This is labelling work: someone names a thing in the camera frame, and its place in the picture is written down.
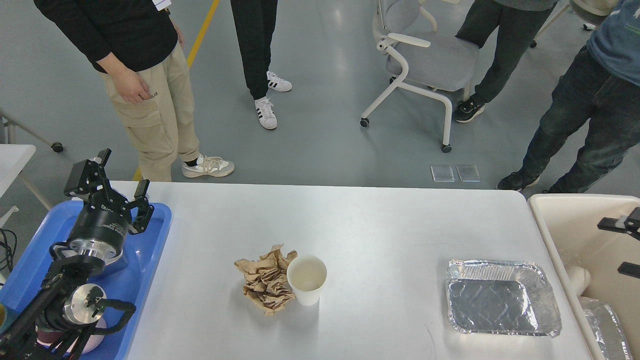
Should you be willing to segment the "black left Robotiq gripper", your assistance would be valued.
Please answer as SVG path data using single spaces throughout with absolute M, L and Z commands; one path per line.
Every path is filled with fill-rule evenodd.
M 103 260 L 106 265 L 122 257 L 127 232 L 131 235 L 146 231 L 153 216 L 147 190 L 150 180 L 138 182 L 134 199 L 112 200 L 112 188 L 106 177 L 105 165 L 111 150 L 101 150 L 93 159 L 76 162 L 64 187 L 64 195 L 83 200 L 83 207 L 66 240 L 67 248 L 78 255 Z M 137 214 L 131 222 L 131 210 Z

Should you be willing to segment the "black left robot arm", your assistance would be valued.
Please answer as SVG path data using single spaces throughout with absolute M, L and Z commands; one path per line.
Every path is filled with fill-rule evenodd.
M 137 306 L 111 299 L 89 278 L 122 255 L 128 234 L 143 233 L 153 216 L 149 180 L 133 200 L 113 189 L 105 173 L 111 150 L 77 162 L 64 193 L 83 200 L 67 240 L 51 244 L 52 262 L 36 296 L 1 333 L 3 360 L 77 360 L 93 335 L 124 328 Z

